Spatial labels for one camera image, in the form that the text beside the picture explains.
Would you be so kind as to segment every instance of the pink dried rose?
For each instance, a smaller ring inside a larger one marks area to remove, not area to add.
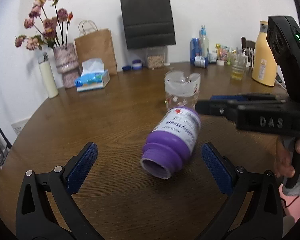
[[[26,29],[29,29],[34,26],[34,18],[25,19],[25,22],[23,23],[24,27]]]
[[[31,9],[29,13],[29,18],[37,18],[41,14],[41,7],[36,5]]]
[[[18,38],[16,38],[14,45],[19,48],[22,43],[25,41],[26,36],[25,35],[20,35]]]
[[[64,22],[68,19],[68,12],[64,8],[59,9],[57,15],[59,22]]]
[[[40,6],[42,7],[44,5],[44,3],[46,2],[46,0],[34,0],[34,3],[32,5],[32,8],[36,7],[36,6]]]
[[[55,29],[49,28],[46,29],[42,35],[46,40],[54,40],[57,37],[57,32]]]
[[[27,49],[29,50],[35,50],[37,48],[39,48],[39,40],[37,38],[29,38],[28,39],[28,43],[26,46]]]
[[[52,17],[51,19],[43,20],[43,28],[45,30],[47,30],[47,29],[54,29],[55,30],[57,25],[58,25],[58,18],[57,17]]]

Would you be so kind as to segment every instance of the yellow plastic container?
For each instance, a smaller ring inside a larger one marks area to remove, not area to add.
[[[277,63],[267,42],[268,22],[260,22],[260,32],[256,42],[256,54],[254,57],[252,79],[273,87],[277,73]]]

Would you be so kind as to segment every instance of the pink patterned vase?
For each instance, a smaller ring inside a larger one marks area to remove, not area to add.
[[[80,76],[80,71],[73,43],[54,48],[53,53],[57,71],[62,74],[64,87],[74,87],[74,80]]]

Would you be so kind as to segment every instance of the blue gripper pad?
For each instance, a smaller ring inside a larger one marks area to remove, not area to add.
[[[212,145],[205,143],[202,146],[202,158],[211,175],[216,181],[221,193],[230,196],[236,181],[236,174],[230,165]]]
[[[97,157],[97,145],[88,142],[80,153],[73,156],[65,165],[64,179],[66,190],[70,195],[79,191]]]
[[[210,97],[210,100],[237,100],[237,101],[246,101],[248,100],[241,95],[214,95]]]

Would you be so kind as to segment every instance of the brown paper bag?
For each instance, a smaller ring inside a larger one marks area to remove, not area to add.
[[[89,33],[84,25],[90,24],[93,32]],[[117,62],[115,61],[111,32],[109,29],[98,30],[94,22],[82,21],[79,23],[79,31],[83,36],[74,39],[79,64],[91,59],[101,58],[105,69],[110,75],[117,75]]]

